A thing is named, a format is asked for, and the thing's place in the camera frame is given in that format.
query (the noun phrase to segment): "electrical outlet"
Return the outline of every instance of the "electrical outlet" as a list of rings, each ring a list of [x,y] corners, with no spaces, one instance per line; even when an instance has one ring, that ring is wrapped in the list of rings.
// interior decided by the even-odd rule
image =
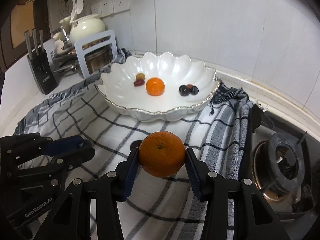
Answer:
[[[130,0],[113,0],[113,9],[115,13],[130,10]]]
[[[113,14],[113,3],[112,0],[103,0],[101,5],[101,16],[106,17]]]
[[[96,3],[94,5],[91,6],[91,11],[92,11],[92,14],[100,14],[101,15],[101,6],[100,6],[100,3]]]

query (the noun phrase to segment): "knife block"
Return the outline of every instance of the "knife block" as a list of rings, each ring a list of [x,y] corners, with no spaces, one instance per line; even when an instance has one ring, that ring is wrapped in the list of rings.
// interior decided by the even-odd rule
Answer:
[[[47,52],[39,48],[39,55],[32,52],[33,59],[27,55],[28,62],[39,90],[45,95],[54,90],[58,84],[51,72]]]

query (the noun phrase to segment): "white bowl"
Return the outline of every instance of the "white bowl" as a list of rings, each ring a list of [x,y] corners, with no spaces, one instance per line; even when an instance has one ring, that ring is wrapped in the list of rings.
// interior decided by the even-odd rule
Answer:
[[[155,97],[147,93],[145,85],[134,87],[138,73],[145,74],[146,83],[152,77],[161,78],[164,93]],[[101,74],[103,84],[96,85],[96,89],[120,114],[141,122],[176,121],[202,110],[210,102],[220,85],[215,77],[216,71],[207,68],[203,61],[192,62],[186,55],[176,58],[170,52],[160,56],[148,52],[142,58],[128,57],[124,64],[114,63],[111,73]],[[187,84],[197,86],[199,93],[181,96],[179,87]]]

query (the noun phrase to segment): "bowl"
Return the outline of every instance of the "bowl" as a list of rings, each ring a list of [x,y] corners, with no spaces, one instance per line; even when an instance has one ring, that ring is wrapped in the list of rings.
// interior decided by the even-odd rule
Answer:
[[[145,85],[134,87],[135,76],[144,73],[147,80],[161,78],[164,93],[151,96]],[[203,61],[192,62],[189,56],[175,57],[170,52],[156,56],[147,52],[143,57],[130,56],[124,64],[114,63],[110,73],[102,73],[102,85],[95,85],[108,105],[116,112],[131,115],[141,122],[157,119],[176,121],[187,114],[201,111],[212,99],[220,85],[216,71]],[[198,87],[197,95],[183,97],[181,85]]]

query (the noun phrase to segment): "tangerine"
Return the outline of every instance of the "tangerine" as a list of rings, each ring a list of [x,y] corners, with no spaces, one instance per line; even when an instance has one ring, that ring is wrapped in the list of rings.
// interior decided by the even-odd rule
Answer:
[[[155,177],[175,174],[184,164],[186,149],[181,139],[171,132],[148,135],[139,147],[139,163]]]
[[[146,84],[146,89],[149,95],[159,96],[164,92],[164,83],[160,78],[150,78]]]

